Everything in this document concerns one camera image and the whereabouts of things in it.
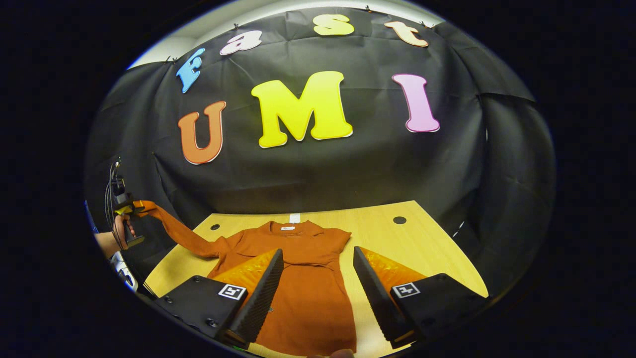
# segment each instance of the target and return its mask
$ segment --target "white ceiling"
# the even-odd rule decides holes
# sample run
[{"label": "white ceiling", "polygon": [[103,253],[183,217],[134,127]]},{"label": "white ceiling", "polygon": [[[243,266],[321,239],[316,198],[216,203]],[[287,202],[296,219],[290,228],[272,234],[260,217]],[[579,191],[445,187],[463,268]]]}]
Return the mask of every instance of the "white ceiling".
[{"label": "white ceiling", "polygon": [[246,24],[285,11],[325,6],[359,9],[369,6],[371,11],[389,13],[414,22],[423,22],[429,27],[444,21],[429,10],[404,0],[236,0],[218,6],[175,30],[164,40],[148,49],[130,67],[149,62],[165,61],[170,56],[180,57],[201,43],[233,29],[234,23]]}]

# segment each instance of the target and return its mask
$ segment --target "letter m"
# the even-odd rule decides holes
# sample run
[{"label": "letter m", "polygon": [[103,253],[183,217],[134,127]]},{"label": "letter m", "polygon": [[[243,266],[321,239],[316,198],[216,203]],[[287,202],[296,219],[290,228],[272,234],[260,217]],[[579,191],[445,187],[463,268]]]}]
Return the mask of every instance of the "letter m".
[{"label": "letter m", "polygon": [[252,96],[261,103],[263,136],[261,148],[287,143],[287,135],[280,131],[279,118],[296,141],[305,139],[309,119],[314,115],[311,131],[317,140],[348,137],[353,127],[345,120],[340,101],[340,82],[344,76],[336,71],[314,73],[307,80],[300,98],[278,80],[261,83],[252,89]]}]

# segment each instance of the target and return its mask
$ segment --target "orange letter u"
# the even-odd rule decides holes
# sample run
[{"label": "orange letter u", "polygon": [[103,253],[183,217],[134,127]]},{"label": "orange letter u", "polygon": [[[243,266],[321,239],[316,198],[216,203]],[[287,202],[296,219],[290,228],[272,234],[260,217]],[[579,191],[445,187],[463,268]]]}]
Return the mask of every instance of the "orange letter u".
[{"label": "orange letter u", "polygon": [[214,160],[221,152],[223,146],[223,130],[221,128],[221,111],[225,108],[225,102],[219,101],[205,107],[203,113],[207,115],[210,124],[210,143],[205,148],[197,145],[195,122],[198,112],[185,115],[179,120],[181,130],[181,148],[183,156],[192,164],[203,164]]}]

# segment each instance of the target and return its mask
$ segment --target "t-shirt sleeve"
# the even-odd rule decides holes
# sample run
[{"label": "t-shirt sleeve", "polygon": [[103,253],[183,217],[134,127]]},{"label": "t-shirt sleeve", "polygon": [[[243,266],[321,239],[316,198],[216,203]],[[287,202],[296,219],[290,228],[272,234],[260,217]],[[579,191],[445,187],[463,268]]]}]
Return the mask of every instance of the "t-shirt sleeve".
[{"label": "t-shirt sleeve", "polygon": [[228,252],[232,251],[240,242],[240,240],[243,238],[243,234],[244,234],[244,230],[243,231],[239,231],[236,234],[230,236],[230,237],[224,237],[224,236],[220,236],[218,239],[216,239],[216,241],[213,243],[213,247],[214,247],[214,256],[219,256],[219,255],[224,255],[227,254]]},{"label": "t-shirt sleeve", "polygon": [[349,241],[349,238],[351,237],[351,233],[340,229],[329,230],[331,231],[330,236],[332,237],[330,240],[332,242],[331,249],[339,254],[342,250],[344,250],[347,241]]}]

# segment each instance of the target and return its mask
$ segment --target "black backdrop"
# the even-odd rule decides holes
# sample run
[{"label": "black backdrop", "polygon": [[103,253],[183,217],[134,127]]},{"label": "black backdrop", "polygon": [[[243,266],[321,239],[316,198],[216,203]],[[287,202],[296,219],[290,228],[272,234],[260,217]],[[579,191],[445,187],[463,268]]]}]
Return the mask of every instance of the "black backdrop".
[{"label": "black backdrop", "polygon": [[[312,19],[327,13],[347,16],[355,31],[318,35]],[[402,41],[384,26],[391,21],[418,29],[429,46]],[[253,30],[263,31],[258,47],[218,53],[230,38]],[[200,75],[183,94],[176,73],[199,48],[205,48]],[[340,93],[353,135],[319,141],[307,134],[298,142],[281,126],[287,143],[260,148],[261,113],[251,89],[281,80],[300,97],[307,78],[320,71],[344,75]],[[391,79],[398,73],[427,80],[439,131],[406,130],[408,106]],[[221,152],[210,163],[190,164],[177,121],[216,101],[227,102]],[[207,120],[200,118],[196,128],[205,146]],[[102,230],[108,229],[105,178],[118,155],[128,190],[190,228],[213,212],[324,211],[416,200],[451,236],[466,221],[454,239],[495,299],[537,252],[555,189],[548,128],[505,63],[448,22],[428,29],[352,8],[272,15],[210,39],[175,62],[128,70],[104,100],[88,138],[85,195]],[[158,257],[159,248],[171,244],[150,240],[125,258],[137,265],[137,258]]]},{"label": "black backdrop", "polygon": [[[17,206],[6,213],[6,352],[218,354],[134,299],[100,259],[84,221],[79,155],[96,109],[125,68],[213,5],[6,5],[12,35],[5,57],[11,64],[7,110],[19,119],[5,138],[15,148],[29,143],[28,150],[7,155],[8,194]],[[548,239],[529,271],[499,304],[428,346],[427,355],[633,351],[626,330],[633,326],[625,313],[628,280],[621,275],[630,262],[629,246],[621,240],[630,227],[621,185],[631,173],[624,120],[631,97],[621,90],[629,88],[621,65],[627,63],[626,34],[633,32],[628,8],[562,8],[551,1],[505,8],[487,1],[425,5],[483,41],[528,85],[555,140],[560,174]],[[129,335],[120,338],[123,332]]]}]

